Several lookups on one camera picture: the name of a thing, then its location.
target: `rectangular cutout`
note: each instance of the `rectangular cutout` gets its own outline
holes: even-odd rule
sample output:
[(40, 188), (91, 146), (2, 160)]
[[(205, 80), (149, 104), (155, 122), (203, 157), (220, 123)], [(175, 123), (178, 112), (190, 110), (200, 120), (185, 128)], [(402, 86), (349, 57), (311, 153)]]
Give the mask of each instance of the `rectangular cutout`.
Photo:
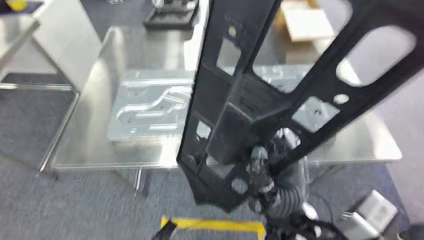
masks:
[(222, 45), (221, 49), (219, 50), (216, 66), (232, 76), (234, 74), (234, 70), (236, 69), (237, 62), (239, 62), (240, 54), (240, 49), (238, 49), (231, 41), (224, 37), (222, 39)]

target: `floor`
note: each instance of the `floor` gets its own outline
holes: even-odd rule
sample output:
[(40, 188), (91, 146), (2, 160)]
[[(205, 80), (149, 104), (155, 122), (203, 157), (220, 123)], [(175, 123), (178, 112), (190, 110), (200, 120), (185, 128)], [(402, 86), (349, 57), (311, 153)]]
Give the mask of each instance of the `floor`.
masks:
[[(127, 0), (114, 6), (102, 0), (82, 0), (82, 4), (102, 39), (109, 26), (140, 25), (150, 11), (150, 4), (144, 0)], [(350, 165), (316, 182), (311, 186), (308, 201), (322, 219), (330, 220), (330, 210), (323, 198), (330, 202), (331, 211), (337, 217), (376, 189), (399, 209), (386, 233), (389, 239), (410, 220), (423, 220), (419, 214), (424, 213), (424, 206), (420, 205), (424, 190), (418, 179), (422, 170), (418, 147), (424, 143), (420, 134), (424, 114), (411, 105), (415, 103), (420, 109), (419, 91), (423, 84), (418, 77), (376, 109), (398, 142), (403, 152), (402, 161), (387, 167), (384, 163)], [(66, 95), (46, 94), (0, 91), (3, 158), (10, 156), (38, 164), (70, 102)], [(311, 175), (318, 170), (312, 166)], [(121, 178), (109, 171), (60, 172), (59, 179), (51, 181), (36, 177), (33, 171), (12, 161), (0, 161), (0, 179), (0, 239), (4, 240), (148, 240), (159, 230), (162, 216), (260, 220), (246, 204), (231, 213), (213, 206), (196, 205), (179, 169), (144, 170), (142, 189), (136, 197)], [(186, 230), (177, 234), (176, 239), (254, 237), (234, 232)]]

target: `black cable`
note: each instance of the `black cable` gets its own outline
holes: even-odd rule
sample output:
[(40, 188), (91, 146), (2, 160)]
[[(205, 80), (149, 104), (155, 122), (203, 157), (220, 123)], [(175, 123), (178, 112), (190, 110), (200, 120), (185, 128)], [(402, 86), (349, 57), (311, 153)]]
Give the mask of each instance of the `black cable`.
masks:
[(331, 223), (334, 224), (333, 208), (331, 207), (329, 201), (325, 197), (323, 197), (322, 195), (320, 195), (316, 192), (309, 192), (309, 194), (312, 195), (312, 196), (318, 197), (319, 199), (321, 199), (324, 202), (324, 204), (326, 205), (326, 207), (327, 207), (327, 209), (330, 213)]

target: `table leg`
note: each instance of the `table leg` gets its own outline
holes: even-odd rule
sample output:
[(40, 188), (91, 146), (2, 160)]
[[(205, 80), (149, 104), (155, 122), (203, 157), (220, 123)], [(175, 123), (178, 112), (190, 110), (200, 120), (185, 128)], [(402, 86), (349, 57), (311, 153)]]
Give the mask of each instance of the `table leg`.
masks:
[[(38, 172), (38, 169), (22, 160), (16, 159), (14, 157), (9, 157), (9, 156), (4, 156), (1, 155), (0, 159), (3, 161), (7, 161), (9, 163), (15, 164), (17, 166), (23, 167), (27, 170), (31, 170), (31, 171), (35, 171)], [(56, 181), (58, 179), (58, 175), (55, 172), (38, 172), (37, 173), (37, 177), (41, 177), (41, 178), (47, 178), (53, 181)]]
[(128, 189), (131, 189), (131, 191), (134, 192), (134, 197), (137, 196), (137, 193), (139, 192), (139, 189), (140, 189), (140, 183), (141, 183), (141, 178), (142, 178), (142, 168), (141, 167), (136, 169), (136, 173), (135, 173), (135, 177), (134, 177), (133, 182), (131, 182), (128, 178), (119, 174), (119, 172), (117, 172), (116, 170), (109, 170), (108, 173), (113, 178), (117, 179), (121, 183), (124, 183), (125, 186)]
[(142, 178), (142, 168), (140, 167), (139, 169), (137, 169), (137, 174), (135, 175), (135, 178), (134, 178), (134, 184), (133, 184), (134, 197), (136, 197), (137, 193), (139, 192), (141, 178)]

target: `reflective metal surface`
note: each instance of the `reflective metal surface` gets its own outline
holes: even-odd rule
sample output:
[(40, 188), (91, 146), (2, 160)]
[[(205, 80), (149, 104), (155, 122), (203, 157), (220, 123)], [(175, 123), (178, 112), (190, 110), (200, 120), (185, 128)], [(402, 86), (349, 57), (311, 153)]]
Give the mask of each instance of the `reflective metal surface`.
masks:
[(385, 123), (372, 111), (346, 126), (308, 156), (309, 163), (400, 160), (401, 150)]
[(0, 69), (40, 26), (31, 15), (9, 14), (0, 16)]
[(164, 135), (154, 141), (118, 142), (110, 140), (108, 128), (118, 89), (128, 70), (149, 70), (144, 71), (148, 79), (169, 79), (176, 71), (190, 71), (186, 77), (194, 79), (208, 5), (207, 0), (199, 2), (191, 31), (147, 31), (142, 26), (109, 29), (99, 59), (57, 146), (53, 168), (177, 166), (180, 135)]
[(193, 72), (169, 70), (156, 78), (151, 70), (129, 70), (113, 105), (107, 136), (112, 141), (156, 141), (183, 134)]
[[(128, 138), (128, 131), (131, 133), (131, 127), (126, 125), (128, 120), (131, 119), (130, 126), (145, 130), (146, 126), (155, 124), (151, 121), (152, 118), (148, 118), (152, 117), (151, 111), (154, 114), (163, 114), (160, 113), (159, 103), (151, 104), (146, 108), (148, 110), (142, 109), (138, 113), (125, 107), (131, 101), (135, 101), (138, 111), (140, 105), (152, 103), (152, 99), (160, 99), (160, 96), (162, 101), (159, 102), (175, 106), (177, 104), (175, 98), (171, 97), (171, 101), (164, 101), (163, 93), (166, 92), (162, 88), (164, 85), (151, 84), (152, 81), (148, 87), (144, 85), (144, 89), (148, 91), (143, 91), (141, 94), (141, 96), (151, 94), (150, 97), (141, 100), (128, 86), (137, 88), (137, 84), (146, 79), (160, 80), (156, 83), (171, 84), (171, 81), (175, 81), (177, 85), (188, 84), (188, 82), (182, 83), (181, 78), (175, 76), (176, 73), (181, 74), (181, 71), (188, 71), (184, 73), (183, 79), (194, 77), (207, 7), (208, 1), (201, 0), (200, 14), (193, 31), (148, 32), (144, 28), (123, 27), (113, 27), (109, 30), (100, 57), (91, 70), (79, 103), (62, 134), (51, 163), (53, 168), (120, 169), (177, 166), (176, 156), (181, 142), (179, 134), (159, 134), (154, 140), (138, 139), (139, 136), (137, 139), (131, 139), (131, 135)], [(132, 74), (132, 70), (140, 70), (136, 78), (138, 80), (129, 80), (128, 75), (126, 78), (126, 74)], [(340, 132), (336, 138), (311, 153), (308, 160), (320, 163), (372, 162), (400, 159), (401, 156), (384, 123), (372, 113), (367, 113)]]

